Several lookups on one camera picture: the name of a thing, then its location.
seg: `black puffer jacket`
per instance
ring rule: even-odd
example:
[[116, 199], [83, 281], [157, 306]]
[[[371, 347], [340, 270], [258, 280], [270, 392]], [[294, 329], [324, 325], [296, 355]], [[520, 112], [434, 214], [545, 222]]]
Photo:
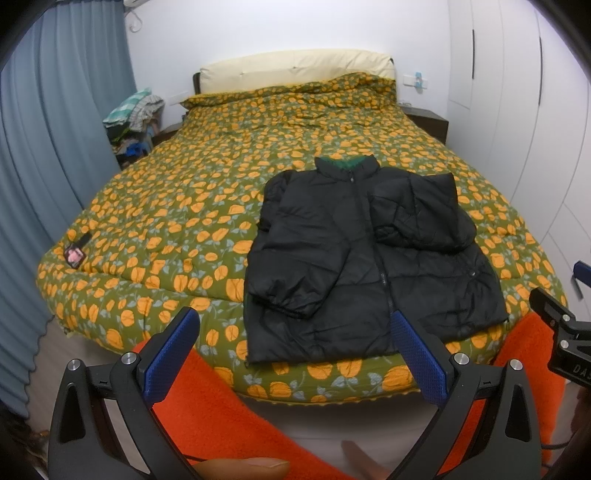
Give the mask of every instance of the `black puffer jacket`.
[[246, 271], [249, 362], [394, 353], [396, 310], [445, 342], [506, 319], [451, 174], [380, 168], [373, 156], [316, 168], [265, 187]]

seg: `pile of clothes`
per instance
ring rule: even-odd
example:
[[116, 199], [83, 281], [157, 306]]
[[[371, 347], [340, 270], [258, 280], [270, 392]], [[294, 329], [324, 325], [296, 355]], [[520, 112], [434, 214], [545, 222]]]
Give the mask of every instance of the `pile of clothes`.
[[151, 138], [160, 132], [163, 107], [164, 100], [146, 88], [125, 99], [103, 120], [120, 164], [126, 158], [137, 159], [152, 150]]

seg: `orange fleece blanket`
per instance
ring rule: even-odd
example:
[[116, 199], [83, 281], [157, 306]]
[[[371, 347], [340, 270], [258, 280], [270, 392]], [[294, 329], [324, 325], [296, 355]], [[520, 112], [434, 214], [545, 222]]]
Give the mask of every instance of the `orange fleece blanket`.
[[[546, 367], [551, 350], [551, 330], [536, 314], [530, 313], [513, 328], [495, 360], [495, 365], [505, 365], [510, 359], [519, 358], [524, 364], [543, 443], [551, 441], [564, 393], [564, 379]], [[291, 462], [288, 480], [353, 480], [254, 414], [194, 350], [168, 396], [154, 406], [154, 411], [185, 455], [206, 459], [281, 458]], [[461, 461], [481, 412], [482, 405], [475, 404], [442, 472]], [[544, 461], [549, 460], [549, 455], [544, 452]]]

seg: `air conditioner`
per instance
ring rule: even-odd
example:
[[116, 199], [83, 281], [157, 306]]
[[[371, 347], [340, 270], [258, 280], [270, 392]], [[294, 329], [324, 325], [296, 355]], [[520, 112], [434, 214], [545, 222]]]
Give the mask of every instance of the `air conditioner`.
[[123, 0], [123, 4], [127, 8], [136, 8], [136, 7], [139, 7], [140, 5], [143, 5], [147, 1], [148, 0]]

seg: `cable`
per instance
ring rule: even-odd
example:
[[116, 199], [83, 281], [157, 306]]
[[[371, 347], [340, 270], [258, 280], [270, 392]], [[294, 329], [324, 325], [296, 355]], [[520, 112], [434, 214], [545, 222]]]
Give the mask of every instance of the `cable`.
[[183, 454], [183, 456], [187, 460], [193, 460], [194, 462], [206, 462], [207, 461], [205, 458], [194, 457], [193, 455], [185, 455], [185, 454]]
[[566, 448], [570, 443], [570, 440], [568, 442], [564, 442], [564, 443], [555, 443], [553, 445], [547, 445], [545, 443], [542, 443], [542, 450], [562, 450], [563, 448]]

